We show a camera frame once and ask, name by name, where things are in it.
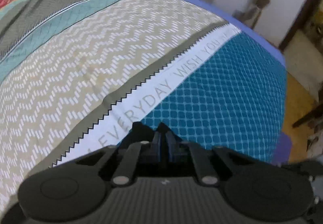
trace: wooden floor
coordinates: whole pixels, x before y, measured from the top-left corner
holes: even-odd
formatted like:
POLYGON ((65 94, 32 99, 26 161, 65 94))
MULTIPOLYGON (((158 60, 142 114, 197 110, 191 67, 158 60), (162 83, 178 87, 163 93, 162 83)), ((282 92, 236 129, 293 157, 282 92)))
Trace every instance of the wooden floor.
POLYGON ((307 138, 314 132, 307 124, 303 124, 298 128, 292 128, 292 124, 311 111, 315 104, 316 101, 308 91, 288 73, 285 120, 282 131, 291 138, 293 143, 289 158, 290 162, 306 159, 307 138))

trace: metal screw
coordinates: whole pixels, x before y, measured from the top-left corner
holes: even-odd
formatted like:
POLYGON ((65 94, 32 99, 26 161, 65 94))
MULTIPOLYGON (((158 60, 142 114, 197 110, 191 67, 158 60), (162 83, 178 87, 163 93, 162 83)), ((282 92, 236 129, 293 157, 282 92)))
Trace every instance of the metal screw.
POLYGON ((118 176, 115 177, 112 181, 116 185, 125 185, 129 182, 129 178, 126 176, 118 176))
POLYGON ((314 199, 314 203, 315 204, 318 204, 320 202, 320 198, 319 197, 315 197, 315 199, 314 199))
POLYGON ((205 176, 202 178, 202 182, 206 185, 214 185, 218 182, 218 179, 213 176, 205 176))
POLYGON ((167 185, 170 183, 170 181, 168 179, 165 179, 164 181, 161 182, 163 185, 167 185))

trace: ribbed black surface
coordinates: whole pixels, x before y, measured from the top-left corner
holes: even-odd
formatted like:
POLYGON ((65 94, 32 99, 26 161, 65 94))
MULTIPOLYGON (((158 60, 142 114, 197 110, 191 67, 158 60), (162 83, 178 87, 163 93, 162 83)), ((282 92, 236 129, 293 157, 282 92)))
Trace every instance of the ribbed black surface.
MULTIPOLYGON (((28 220, 26 223, 43 224, 34 220, 28 220)), ((252 220, 241 215, 225 202, 216 188, 199 186, 193 178, 185 177, 138 178, 132 186, 114 189, 96 212, 67 223, 266 224, 268 222, 252 220)), ((282 223, 306 224, 302 219, 282 223)))

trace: blue grid fabric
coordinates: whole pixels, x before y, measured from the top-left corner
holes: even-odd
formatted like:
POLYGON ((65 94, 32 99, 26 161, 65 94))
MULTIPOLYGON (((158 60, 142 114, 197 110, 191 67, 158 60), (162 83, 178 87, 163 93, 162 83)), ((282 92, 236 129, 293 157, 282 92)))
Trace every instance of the blue grid fabric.
POLYGON ((162 121, 206 149, 227 146, 271 161, 285 109, 286 70, 245 33, 227 42, 142 122, 162 121))

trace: yellow floor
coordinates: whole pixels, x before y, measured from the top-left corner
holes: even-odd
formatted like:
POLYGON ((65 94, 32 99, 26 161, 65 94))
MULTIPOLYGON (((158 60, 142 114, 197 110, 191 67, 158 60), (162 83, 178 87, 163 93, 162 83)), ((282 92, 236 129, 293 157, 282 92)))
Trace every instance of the yellow floor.
POLYGON ((318 85, 323 81, 323 54, 298 30, 284 50, 287 71, 319 101, 318 85))
POLYGON ((307 138, 314 132, 307 124, 298 128, 292 128, 292 124, 311 111, 315 104, 316 101, 309 92, 288 73, 283 132, 291 138, 293 143, 290 162, 306 159, 307 138))

